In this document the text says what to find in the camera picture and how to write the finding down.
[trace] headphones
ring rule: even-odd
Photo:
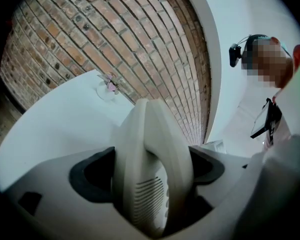
[[[239,59],[241,59],[241,46],[243,42],[246,41],[247,50],[252,51],[252,43],[253,41],[259,39],[259,38],[267,38],[267,35],[264,34],[254,34],[246,36],[245,38],[241,39],[238,43],[234,43],[231,45],[229,49],[229,58],[230,58],[230,66],[235,67],[238,64]]]

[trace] white machine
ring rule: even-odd
[[[138,100],[114,138],[4,194],[48,239],[215,240],[252,234],[300,186],[300,137],[251,159],[189,147],[161,100]]]

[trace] small flower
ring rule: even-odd
[[[117,89],[116,86],[112,82],[109,82],[107,84],[107,87],[108,87],[108,90],[111,92],[114,92]]]

